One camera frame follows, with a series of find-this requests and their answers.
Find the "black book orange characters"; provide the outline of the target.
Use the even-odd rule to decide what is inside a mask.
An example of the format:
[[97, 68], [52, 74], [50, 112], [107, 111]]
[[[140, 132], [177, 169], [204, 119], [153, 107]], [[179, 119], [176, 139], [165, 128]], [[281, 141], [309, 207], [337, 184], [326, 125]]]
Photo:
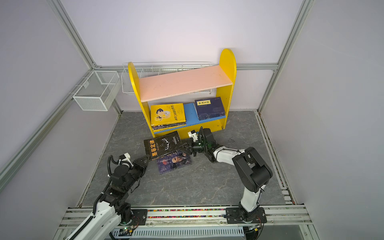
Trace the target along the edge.
[[183, 143], [177, 131], [164, 136], [144, 140], [146, 155], [150, 160], [173, 153], [182, 147]]

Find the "thin yellow book underneath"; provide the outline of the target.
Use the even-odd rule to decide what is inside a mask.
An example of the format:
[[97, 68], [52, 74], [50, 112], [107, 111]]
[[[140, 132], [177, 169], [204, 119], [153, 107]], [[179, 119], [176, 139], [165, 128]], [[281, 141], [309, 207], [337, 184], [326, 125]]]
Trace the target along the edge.
[[152, 105], [151, 111], [151, 125], [161, 126], [170, 124], [185, 123], [185, 109], [184, 104], [166, 104], [166, 105]]

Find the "navy book yellow label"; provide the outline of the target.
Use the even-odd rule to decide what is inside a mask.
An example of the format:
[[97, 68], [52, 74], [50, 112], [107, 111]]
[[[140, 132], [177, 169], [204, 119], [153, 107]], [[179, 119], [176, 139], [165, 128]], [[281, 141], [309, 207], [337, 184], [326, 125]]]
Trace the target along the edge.
[[225, 108], [220, 97], [194, 101], [198, 115], [225, 113]]
[[218, 114], [206, 114], [206, 115], [198, 115], [199, 121], [210, 121], [211, 119], [225, 119], [226, 115], [225, 113], [218, 113]]

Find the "black book white characters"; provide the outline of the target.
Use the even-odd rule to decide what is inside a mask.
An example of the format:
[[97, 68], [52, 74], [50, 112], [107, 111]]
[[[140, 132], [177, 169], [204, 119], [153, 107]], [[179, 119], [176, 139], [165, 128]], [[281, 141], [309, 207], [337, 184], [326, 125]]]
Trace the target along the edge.
[[153, 129], [154, 132], [159, 132], [159, 131], [164, 131], [164, 130], [172, 129], [172, 128], [176, 128], [176, 127], [183, 127], [185, 125], [186, 125], [186, 122], [174, 123], [174, 124], [152, 126], [152, 129]]

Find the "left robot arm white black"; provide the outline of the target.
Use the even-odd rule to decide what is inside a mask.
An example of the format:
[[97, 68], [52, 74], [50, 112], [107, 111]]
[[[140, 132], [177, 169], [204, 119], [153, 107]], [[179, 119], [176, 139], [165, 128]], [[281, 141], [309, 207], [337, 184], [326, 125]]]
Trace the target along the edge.
[[127, 198], [133, 193], [134, 184], [139, 184], [144, 176], [150, 156], [145, 155], [131, 162], [128, 158], [115, 161], [110, 155], [107, 161], [108, 183], [93, 204], [92, 212], [67, 237], [68, 240], [114, 239], [113, 231], [119, 225], [128, 227], [132, 233], [143, 226], [147, 212], [132, 210]]

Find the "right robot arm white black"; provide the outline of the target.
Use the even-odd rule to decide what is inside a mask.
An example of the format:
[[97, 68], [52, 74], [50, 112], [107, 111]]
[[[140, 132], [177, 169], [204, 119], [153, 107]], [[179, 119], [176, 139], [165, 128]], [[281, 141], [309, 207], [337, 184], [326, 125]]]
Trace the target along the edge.
[[259, 200], [266, 185], [273, 177], [273, 171], [261, 157], [258, 151], [249, 147], [246, 149], [231, 149], [216, 142], [208, 128], [188, 132], [186, 152], [196, 156], [204, 154], [212, 163], [224, 163], [234, 166], [244, 185], [240, 210], [245, 220], [259, 208]]

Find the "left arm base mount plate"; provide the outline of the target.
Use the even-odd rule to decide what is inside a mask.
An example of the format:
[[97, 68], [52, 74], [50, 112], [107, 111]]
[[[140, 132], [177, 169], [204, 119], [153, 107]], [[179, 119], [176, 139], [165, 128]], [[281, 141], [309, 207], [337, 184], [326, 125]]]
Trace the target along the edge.
[[131, 209], [128, 226], [144, 226], [147, 221], [148, 209]]

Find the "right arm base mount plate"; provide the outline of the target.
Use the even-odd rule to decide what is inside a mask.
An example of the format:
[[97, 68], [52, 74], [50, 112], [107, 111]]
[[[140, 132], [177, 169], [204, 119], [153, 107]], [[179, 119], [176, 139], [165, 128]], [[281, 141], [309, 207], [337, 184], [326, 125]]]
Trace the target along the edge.
[[247, 212], [245, 209], [226, 208], [224, 218], [228, 224], [265, 224], [267, 222], [264, 208], [258, 207], [252, 212]]

